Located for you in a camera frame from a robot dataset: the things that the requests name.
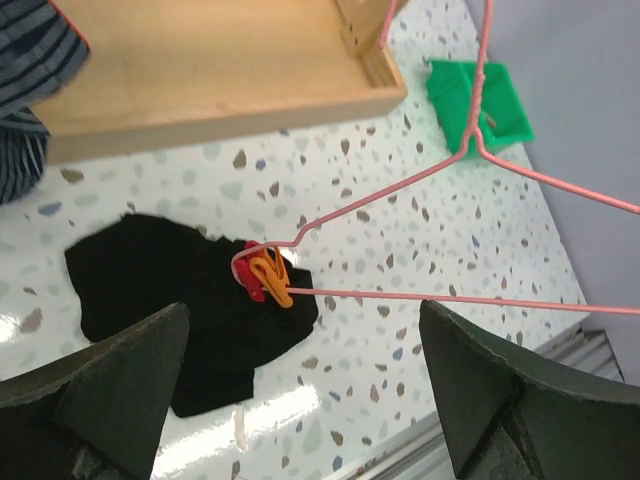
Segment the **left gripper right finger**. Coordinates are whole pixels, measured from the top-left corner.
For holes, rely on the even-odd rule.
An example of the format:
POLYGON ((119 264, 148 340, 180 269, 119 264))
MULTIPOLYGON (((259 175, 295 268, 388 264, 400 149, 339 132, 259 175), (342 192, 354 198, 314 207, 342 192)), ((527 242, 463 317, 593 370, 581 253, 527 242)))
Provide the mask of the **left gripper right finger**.
POLYGON ((419 330, 456 478, 506 402, 521 459, 473 479, 638 478, 638 387, 546 359, 435 301, 421 303, 419 330))

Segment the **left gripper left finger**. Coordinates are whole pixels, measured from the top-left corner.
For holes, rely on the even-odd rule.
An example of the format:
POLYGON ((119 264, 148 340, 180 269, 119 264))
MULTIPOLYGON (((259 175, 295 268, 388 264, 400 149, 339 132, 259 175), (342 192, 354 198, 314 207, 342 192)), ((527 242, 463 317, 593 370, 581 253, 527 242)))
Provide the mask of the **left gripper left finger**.
POLYGON ((188 334, 172 304, 2 381, 2 478, 150 478, 188 334))

